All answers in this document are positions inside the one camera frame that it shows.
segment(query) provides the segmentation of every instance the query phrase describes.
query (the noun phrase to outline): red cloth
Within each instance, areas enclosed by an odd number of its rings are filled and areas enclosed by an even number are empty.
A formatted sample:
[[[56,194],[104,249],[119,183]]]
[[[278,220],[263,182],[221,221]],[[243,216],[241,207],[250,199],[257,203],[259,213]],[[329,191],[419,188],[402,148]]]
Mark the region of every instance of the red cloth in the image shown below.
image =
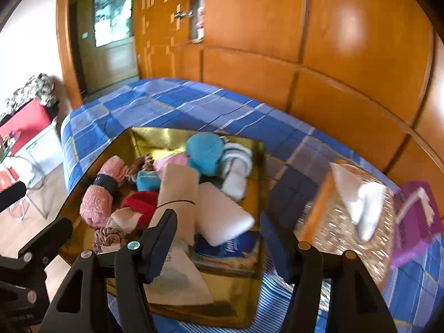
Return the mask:
[[[145,219],[148,219],[149,222],[153,217],[157,208],[157,197],[158,193],[154,191],[138,191],[123,200],[122,208],[131,208],[143,214],[137,224],[139,226],[139,224],[143,224]]]
[[[19,140],[11,149],[11,154],[14,155],[50,124],[51,118],[48,116],[45,107],[41,106],[37,100],[32,100],[0,127],[0,135],[4,137],[11,131],[20,130]]]

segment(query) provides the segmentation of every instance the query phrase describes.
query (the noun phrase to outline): pink cushion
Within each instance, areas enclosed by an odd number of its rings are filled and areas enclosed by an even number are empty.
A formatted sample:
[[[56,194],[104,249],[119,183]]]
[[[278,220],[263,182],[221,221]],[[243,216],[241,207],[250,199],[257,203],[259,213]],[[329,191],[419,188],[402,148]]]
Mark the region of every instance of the pink cushion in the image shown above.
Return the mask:
[[[11,131],[20,130],[19,140],[11,150],[11,154],[15,154],[50,124],[51,118],[48,116],[45,107],[41,106],[37,100],[32,100],[0,127],[0,135],[3,137]]]

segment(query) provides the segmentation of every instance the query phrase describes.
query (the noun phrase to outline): blue plaid bedsheet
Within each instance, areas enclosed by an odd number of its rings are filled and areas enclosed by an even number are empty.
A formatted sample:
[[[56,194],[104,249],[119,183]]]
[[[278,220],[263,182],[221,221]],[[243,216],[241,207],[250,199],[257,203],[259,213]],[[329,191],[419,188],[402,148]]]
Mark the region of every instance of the blue plaid bedsheet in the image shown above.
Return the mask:
[[[329,162],[346,158],[390,189],[398,187],[338,141],[288,114],[254,99],[208,84],[176,79],[141,80],[81,106],[62,124],[64,175],[70,192],[97,156],[128,127],[167,127],[218,131],[263,140],[269,177],[269,209],[283,226],[294,226],[295,211],[313,199]],[[420,332],[444,296],[444,239],[423,255],[393,269],[384,298],[400,333]],[[160,316],[161,333],[278,332],[290,295],[264,275],[254,324],[243,330],[195,326]],[[109,305],[118,315],[115,299]],[[327,313],[319,311],[316,332],[325,331]]]

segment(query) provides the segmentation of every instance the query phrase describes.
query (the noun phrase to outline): white foam block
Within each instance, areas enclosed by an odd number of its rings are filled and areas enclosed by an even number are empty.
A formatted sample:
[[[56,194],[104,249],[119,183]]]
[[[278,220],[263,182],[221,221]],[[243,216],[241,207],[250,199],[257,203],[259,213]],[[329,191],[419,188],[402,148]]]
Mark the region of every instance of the white foam block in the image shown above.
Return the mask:
[[[254,218],[212,183],[199,184],[196,227],[212,246],[233,239],[254,225]]]

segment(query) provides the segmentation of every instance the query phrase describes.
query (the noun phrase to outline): gold box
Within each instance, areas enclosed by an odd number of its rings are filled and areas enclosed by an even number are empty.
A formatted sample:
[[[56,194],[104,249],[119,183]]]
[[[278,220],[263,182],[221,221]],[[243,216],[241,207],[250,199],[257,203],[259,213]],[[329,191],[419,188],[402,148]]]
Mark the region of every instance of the gold box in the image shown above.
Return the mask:
[[[113,155],[120,156],[128,165],[142,154],[151,153],[160,159],[172,152],[185,150],[188,138],[197,131],[164,129],[155,127],[132,127],[122,132],[92,163],[86,173],[69,194],[58,216],[68,217],[73,223],[71,239],[60,249],[61,257],[69,264],[85,249],[91,249],[94,228],[89,227],[80,217],[79,208],[86,189],[94,181],[104,162]],[[268,186],[264,143],[237,136],[227,136],[251,149],[253,171],[248,178],[246,197],[242,207],[256,219],[252,230],[259,230],[259,214],[266,207]],[[125,183],[114,195],[113,210],[135,187]],[[227,328],[246,328],[253,322],[258,305],[263,269],[266,262],[266,249],[261,241],[259,261],[254,274],[249,277],[234,277],[224,273],[201,271],[214,303],[205,306],[161,306],[150,304],[150,311],[168,318],[189,323]],[[108,292],[115,294],[114,279],[107,281]]]

